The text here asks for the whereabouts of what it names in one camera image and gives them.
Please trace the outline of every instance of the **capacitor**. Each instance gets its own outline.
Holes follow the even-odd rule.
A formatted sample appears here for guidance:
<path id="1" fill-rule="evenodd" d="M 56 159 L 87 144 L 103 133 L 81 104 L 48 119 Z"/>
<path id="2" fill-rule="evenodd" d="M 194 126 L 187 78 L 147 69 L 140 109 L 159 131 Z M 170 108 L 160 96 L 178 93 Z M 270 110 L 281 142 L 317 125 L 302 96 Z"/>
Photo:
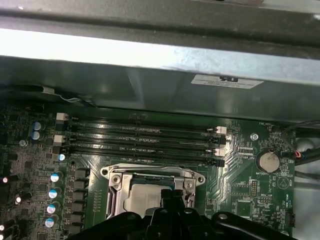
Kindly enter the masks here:
<path id="1" fill-rule="evenodd" d="M 20 140 L 19 145 L 20 145 L 20 147 L 26 147 L 26 146 L 28 146 L 28 142 L 26 140 Z"/>
<path id="2" fill-rule="evenodd" d="M 5 177 L 2 178 L 2 182 L 4 184 L 16 182 L 18 180 L 19 180 L 19 176 L 18 175 L 10 175 L 10 176 L 5 176 Z"/>
<path id="3" fill-rule="evenodd" d="M 59 154 L 59 161 L 64 161 L 66 156 L 64 154 Z"/>
<path id="4" fill-rule="evenodd" d="M 19 204 L 23 203 L 24 201 L 29 200 L 31 198 L 32 198 L 31 192 L 19 194 L 15 197 L 15 204 L 19 205 Z"/>
<path id="5" fill-rule="evenodd" d="M 50 177 L 51 182 L 56 183 L 64 177 L 64 174 L 60 171 L 53 173 Z"/>
<path id="6" fill-rule="evenodd" d="M 52 215 L 51 217 L 45 220 L 44 225 L 47 228 L 52 228 L 58 222 L 58 220 L 59 220 L 59 217 L 57 215 Z"/>
<path id="7" fill-rule="evenodd" d="M 34 131 L 31 134 L 31 138 L 33 140 L 42 140 L 44 138 L 44 134 L 42 132 Z"/>
<path id="8" fill-rule="evenodd" d="M 10 219 L 8 221 L 5 221 L 4 223 L 0 224 L 0 231 L 7 230 L 15 224 L 16 224 L 16 220 L 14 220 L 14 219 Z"/>
<path id="9" fill-rule="evenodd" d="M 14 229 L 12 227 L 4 230 L 3 232 L 0 233 L 0 240 L 5 240 L 9 238 L 13 232 L 14 232 Z"/>
<path id="10" fill-rule="evenodd" d="M 55 199 L 56 197 L 60 196 L 62 193 L 62 189 L 60 187 L 55 187 L 49 191 L 49 198 Z"/>
<path id="11" fill-rule="evenodd" d="M 35 131 L 40 131 L 40 130 L 44 130 L 46 128 L 46 125 L 44 125 L 43 123 L 40 123 L 38 121 L 35 121 L 33 124 L 32 124 L 32 128 L 33 130 Z"/>
<path id="12" fill-rule="evenodd" d="M 56 211 L 59 210 L 60 206 L 60 202 L 54 201 L 46 208 L 46 211 L 48 214 L 54 214 Z"/>

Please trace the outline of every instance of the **wire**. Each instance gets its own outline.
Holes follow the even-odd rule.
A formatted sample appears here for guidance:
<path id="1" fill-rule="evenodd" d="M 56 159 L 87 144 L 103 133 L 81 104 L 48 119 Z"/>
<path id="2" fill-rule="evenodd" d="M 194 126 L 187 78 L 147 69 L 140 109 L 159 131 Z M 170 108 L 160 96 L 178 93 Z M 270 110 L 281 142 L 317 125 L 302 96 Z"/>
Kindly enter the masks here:
<path id="1" fill-rule="evenodd" d="M 317 125 L 320 124 L 320 120 L 312 120 L 312 121 L 303 121 L 294 125 L 291 125 L 289 127 L 287 127 L 285 130 L 283 130 L 283 132 L 281 133 L 281 138 L 283 139 L 283 141 L 285 142 L 285 144 L 293 151 L 296 152 L 296 148 L 295 146 L 293 146 L 290 142 L 290 140 L 288 139 L 288 132 L 296 129 L 296 128 L 300 128 L 300 127 L 306 127 L 306 126 L 311 126 L 311 125 Z"/>
<path id="2" fill-rule="evenodd" d="M 81 102 L 81 99 L 80 98 L 77 98 L 77 97 L 71 97 L 71 98 L 64 98 L 63 96 L 61 95 L 58 95 L 62 100 L 68 102 L 68 103 L 77 103 L 77 102 Z"/>
<path id="3" fill-rule="evenodd" d="M 295 165 L 303 165 L 307 163 L 312 163 L 315 161 L 320 160 L 320 148 L 316 148 L 313 150 L 308 150 L 306 152 L 299 152 L 295 148 L 295 146 L 291 143 L 290 139 L 288 138 L 288 132 L 291 130 L 294 130 L 296 128 L 300 127 L 306 127 L 306 126 L 312 126 L 320 124 L 320 120 L 311 120 L 311 121 L 303 121 L 294 125 L 291 125 L 287 127 L 283 132 L 281 133 L 281 138 L 284 141 L 284 143 L 295 153 Z"/>
<path id="4" fill-rule="evenodd" d="M 319 174 L 306 173 L 306 172 L 301 172 L 301 171 L 294 171 L 294 175 L 296 177 L 302 178 L 302 179 L 312 179 L 312 180 L 320 181 L 320 175 Z"/>
<path id="5" fill-rule="evenodd" d="M 297 159 L 300 159 L 301 158 L 301 153 L 299 151 L 295 151 L 295 157 Z"/>
<path id="6" fill-rule="evenodd" d="M 313 163 L 313 162 L 316 162 L 320 160 L 320 155 L 319 156 L 312 156 L 312 157 L 309 157 L 309 158 L 305 158 L 305 159 L 300 159 L 298 161 L 295 161 L 294 165 L 295 166 L 300 166 L 300 165 L 303 165 L 303 164 L 309 164 L 309 163 Z"/>

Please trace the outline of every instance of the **black cable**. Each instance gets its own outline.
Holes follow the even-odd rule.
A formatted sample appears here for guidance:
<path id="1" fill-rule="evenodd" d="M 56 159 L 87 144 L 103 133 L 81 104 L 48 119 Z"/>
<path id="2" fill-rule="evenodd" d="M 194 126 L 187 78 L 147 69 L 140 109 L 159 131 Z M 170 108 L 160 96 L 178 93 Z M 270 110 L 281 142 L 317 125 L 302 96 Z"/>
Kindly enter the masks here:
<path id="1" fill-rule="evenodd" d="M 308 149 L 307 151 L 301 152 L 305 159 L 312 157 L 319 157 L 320 159 L 320 148 Z"/>
<path id="2" fill-rule="evenodd" d="M 312 180 L 320 181 L 320 175 L 319 174 L 306 173 L 306 172 L 301 172 L 301 171 L 294 171 L 294 175 L 296 177 L 302 178 L 302 179 L 312 179 Z"/>
<path id="3" fill-rule="evenodd" d="M 303 165 L 303 164 L 309 164 L 309 163 L 313 163 L 313 162 L 316 162 L 320 160 L 320 156 L 312 156 L 312 157 L 309 157 L 309 158 L 306 158 L 306 159 L 300 159 L 300 160 L 295 160 L 295 163 L 294 165 L 295 166 L 300 166 L 300 165 Z"/>
<path id="4" fill-rule="evenodd" d="M 283 139 L 283 141 L 285 142 L 285 144 L 292 150 L 292 151 L 297 151 L 295 146 L 293 146 L 290 142 L 290 140 L 288 139 L 288 132 L 296 129 L 296 128 L 300 128 L 300 127 L 306 127 L 306 126 L 311 126 L 311 125 L 317 125 L 320 124 L 320 120 L 311 120 L 311 121 L 303 121 L 294 125 L 291 125 L 289 127 L 287 127 L 285 130 L 283 130 L 283 132 L 281 133 L 281 138 Z"/>
<path id="5" fill-rule="evenodd" d="M 295 137 L 299 139 L 312 139 L 317 138 L 320 139 L 320 132 L 318 129 L 315 129 L 315 131 L 295 131 Z"/>
<path id="6" fill-rule="evenodd" d="M 44 88 L 42 86 L 34 85 L 8 85 L 2 86 L 0 93 L 10 93 L 10 92 L 31 92 L 31 93 L 42 93 Z"/>

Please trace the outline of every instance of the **chip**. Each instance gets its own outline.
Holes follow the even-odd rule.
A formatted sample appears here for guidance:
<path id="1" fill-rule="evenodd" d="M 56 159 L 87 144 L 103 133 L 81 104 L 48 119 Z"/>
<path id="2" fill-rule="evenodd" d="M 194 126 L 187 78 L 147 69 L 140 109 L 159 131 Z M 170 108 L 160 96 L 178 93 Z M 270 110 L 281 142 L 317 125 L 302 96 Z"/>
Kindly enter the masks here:
<path id="1" fill-rule="evenodd" d="M 84 206 L 85 205 L 83 203 L 74 202 L 72 203 L 71 210 L 74 212 L 82 212 L 84 210 Z"/>
<path id="2" fill-rule="evenodd" d="M 60 147 L 59 146 L 52 147 L 52 153 L 53 154 L 60 154 Z"/>
<path id="3" fill-rule="evenodd" d="M 47 138 L 44 142 L 46 146 L 52 146 L 54 144 L 54 140 L 52 138 Z"/>
<path id="4" fill-rule="evenodd" d="M 129 198 L 124 201 L 124 209 L 144 217 L 147 209 L 160 206 L 162 189 L 171 188 L 155 184 L 134 184 Z"/>
<path id="5" fill-rule="evenodd" d="M 81 232 L 81 226 L 76 226 L 76 225 L 71 225 L 69 228 L 69 233 L 70 234 L 78 234 Z"/>
<path id="6" fill-rule="evenodd" d="M 47 185 L 46 184 L 39 184 L 38 185 L 38 191 L 46 192 L 47 191 Z"/>
<path id="7" fill-rule="evenodd" d="M 10 184 L 0 186 L 0 204 L 6 204 L 9 200 Z"/>
<path id="8" fill-rule="evenodd" d="M 84 179 L 87 176 L 87 171 L 84 169 L 75 170 L 75 178 L 76 179 Z"/>
<path id="9" fill-rule="evenodd" d="M 75 189 L 84 189 L 86 188 L 86 182 L 84 181 L 74 181 L 74 188 Z"/>
<path id="10" fill-rule="evenodd" d="M 82 222 L 82 215 L 80 215 L 80 214 L 71 214 L 70 222 L 72 222 L 72 223 L 81 223 Z"/>
<path id="11" fill-rule="evenodd" d="M 21 215 L 22 216 L 28 216 L 28 213 L 29 213 L 29 209 L 24 208 L 24 209 L 21 210 Z"/>
<path id="12" fill-rule="evenodd" d="M 24 163 L 24 168 L 25 169 L 30 169 L 32 167 L 32 161 L 26 161 Z"/>
<path id="13" fill-rule="evenodd" d="M 18 115 L 10 115 L 9 116 L 9 121 L 10 122 L 18 122 L 19 116 Z"/>
<path id="14" fill-rule="evenodd" d="M 66 130 L 66 126 L 64 123 L 56 123 L 54 126 L 54 130 L 59 131 L 59 132 L 63 132 Z"/>
<path id="15" fill-rule="evenodd" d="M 238 200 L 235 204 L 235 214 L 243 218 L 250 218 L 252 215 L 252 202 Z"/>
<path id="16" fill-rule="evenodd" d="M 38 240 L 47 240 L 46 233 L 38 233 Z"/>
<path id="17" fill-rule="evenodd" d="M 85 199 L 85 193 L 83 191 L 74 191 L 72 194 L 72 198 L 74 201 L 76 200 L 84 200 Z"/>
<path id="18" fill-rule="evenodd" d="M 8 144 L 8 133 L 0 133 L 0 145 L 7 145 Z"/>
<path id="19" fill-rule="evenodd" d="M 10 153 L 10 154 L 8 155 L 8 160 L 9 160 L 9 161 L 16 161 L 16 160 L 18 160 L 18 154 L 16 154 L 16 153 Z"/>

